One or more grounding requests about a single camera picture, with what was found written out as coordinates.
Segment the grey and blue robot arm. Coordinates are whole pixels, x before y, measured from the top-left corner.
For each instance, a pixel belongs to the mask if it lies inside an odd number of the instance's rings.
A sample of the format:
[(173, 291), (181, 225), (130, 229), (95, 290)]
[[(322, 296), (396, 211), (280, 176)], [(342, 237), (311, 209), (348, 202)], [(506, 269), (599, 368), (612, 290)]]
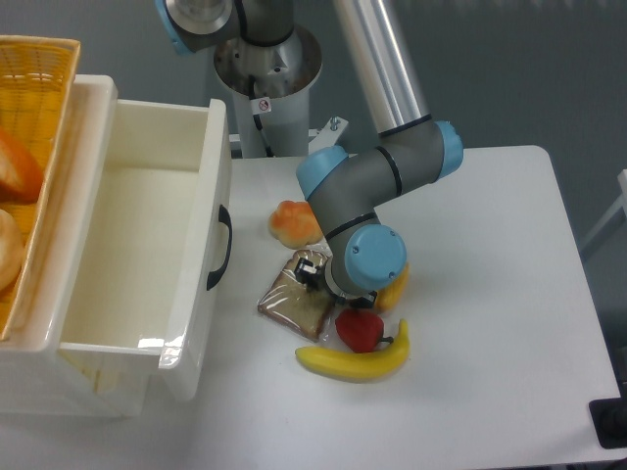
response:
[(302, 156), (296, 175), (328, 243), (321, 268), (298, 263), (297, 279), (341, 304), (369, 308), (406, 265), (403, 239), (376, 208), (456, 171), (463, 146), (454, 127), (430, 115), (388, 1), (334, 5), (378, 145), (350, 156), (309, 142), (309, 91), (321, 71), (316, 38), (290, 1), (160, 1), (169, 41), (181, 55), (214, 52), (229, 90), (246, 158)]

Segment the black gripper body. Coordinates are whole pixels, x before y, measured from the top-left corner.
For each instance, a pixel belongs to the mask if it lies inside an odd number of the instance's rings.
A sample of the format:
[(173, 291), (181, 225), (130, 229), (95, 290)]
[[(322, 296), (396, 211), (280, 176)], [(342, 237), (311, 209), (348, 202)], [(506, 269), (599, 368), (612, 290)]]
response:
[(324, 290), (338, 305), (347, 305), (349, 299), (354, 299), (361, 296), (355, 296), (344, 292), (342, 289), (338, 287), (332, 277), (332, 262), (327, 261), (323, 265), (323, 288)]

